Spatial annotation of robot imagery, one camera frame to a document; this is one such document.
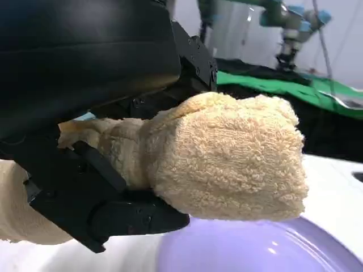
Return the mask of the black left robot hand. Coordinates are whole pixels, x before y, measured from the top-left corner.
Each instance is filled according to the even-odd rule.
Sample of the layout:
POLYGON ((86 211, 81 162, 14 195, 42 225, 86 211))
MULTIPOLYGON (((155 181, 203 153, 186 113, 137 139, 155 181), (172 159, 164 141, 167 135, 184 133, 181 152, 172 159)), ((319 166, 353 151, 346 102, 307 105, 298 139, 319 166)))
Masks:
POLYGON ((216 72, 165 1, 2 1, 1 238, 74 238, 100 253, 112 236, 186 227, 187 214, 128 189, 89 144, 60 148, 59 124, 124 117, 146 93, 214 91, 216 72))

